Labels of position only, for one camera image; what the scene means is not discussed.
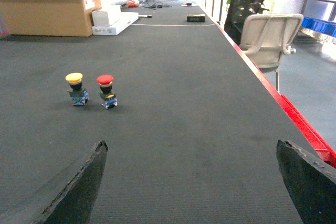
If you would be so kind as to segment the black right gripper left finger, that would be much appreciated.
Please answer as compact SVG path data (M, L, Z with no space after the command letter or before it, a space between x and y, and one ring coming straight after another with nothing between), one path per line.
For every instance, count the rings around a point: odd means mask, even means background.
M75 176L33 223L89 223L106 165L108 147L100 141Z

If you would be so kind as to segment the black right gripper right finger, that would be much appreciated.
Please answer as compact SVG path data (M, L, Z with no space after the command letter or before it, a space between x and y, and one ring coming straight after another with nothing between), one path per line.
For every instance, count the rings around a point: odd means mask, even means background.
M276 156L302 222L335 223L335 168L287 140L277 142Z

